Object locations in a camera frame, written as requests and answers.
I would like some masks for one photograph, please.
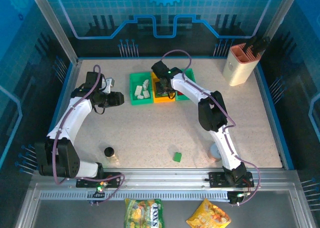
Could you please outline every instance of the robotic arm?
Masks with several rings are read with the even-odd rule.
[[[179,91],[198,106],[199,122],[201,126],[212,135],[217,144],[222,157],[225,177],[231,185],[240,182],[243,176],[246,175],[247,170],[244,163],[235,157],[237,156],[237,152],[232,143],[228,128],[225,128],[227,118],[220,109],[214,105],[213,101],[205,95],[205,93],[210,94],[226,111],[221,93],[218,91],[210,92],[200,88],[187,77],[183,78],[180,69],[176,67],[169,69],[162,61],[155,63],[151,69],[160,80],[159,83],[166,92]]]
[[[56,127],[48,133],[45,142],[35,144],[36,157],[39,165],[39,173],[43,176],[53,176],[52,148],[59,126],[65,119],[70,108],[74,110],[64,120],[57,142],[56,172],[58,177],[74,178],[89,177],[101,179],[104,172],[102,164],[86,162],[79,159],[74,149],[75,138],[86,116],[96,106],[103,108],[120,106],[124,103],[124,96],[120,92],[111,92],[115,81],[112,78],[105,79],[101,74],[98,85],[94,91],[76,107],[74,105],[81,100],[94,86],[98,77],[97,72],[88,72],[85,83],[75,89],[71,94],[69,106]]]

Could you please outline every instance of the chip bag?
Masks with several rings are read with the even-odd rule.
[[[225,228],[231,219],[223,210],[205,199],[186,222],[192,228]]]
[[[125,200],[124,228],[165,228],[161,200]]]

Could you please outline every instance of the knife holder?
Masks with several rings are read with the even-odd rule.
[[[253,56],[251,47],[243,52],[245,43],[232,46],[229,50],[222,75],[230,86],[245,83],[255,66],[261,59],[261,55]]]

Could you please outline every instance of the green tray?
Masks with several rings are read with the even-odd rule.
[[[187,71],[186,71],[186,76],[187,78],[189,78],[190,80],[192,80],[193,82],[196,82],[196,79],[194,78],[195,75],[192,71],[192,68],[189,68]],[[176,95],[175,95],[175,99],[176,101],[183,101],[183,100],[189,100],[189,98],[187,98],[187,96],[185,95],[178,95],[178,92],[176,92]]]
[[[136,91],[136,87],[138,85],[142,86],[144,81],[149,80],[148,92],[150,94],[150,98],[138,99],[134,94]],[[139,73],[131,73],[130,74],[130,99],[132,105],[144,105],[153,103],[152,96],[152,80],[151,80],[151,72],[139,72]]]

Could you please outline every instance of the speckled tabletop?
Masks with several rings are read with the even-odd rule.
[[[208,150],[212,137],[198,122],[198,109],[191,101],[132,106],[130,73],[151,71],[158,59],[84,60],[76,86],[85,81],[86,72],[95,64],[105,77],[113,77],[113,91],[124,94],[125,103],[106,109],[103,115],[93,111],[84,120],[75,148],[81,159],[101,162],[104,167],[119,168],[220,168]],[[245,84],[231,87],[222,76],[224,59],[194,59],[191,65],[200,86],[218,90],[228,114],[237,126],[230,129],[234,146],[241,158],[260,168],[282,167],[276,144],[252,73]],[[171,67],[185,68],[187,59],[166,59]],[[110,164],[104,149],[114,148],[119,164]],[[182,153],[181,162],[174,162],[175,152]]]

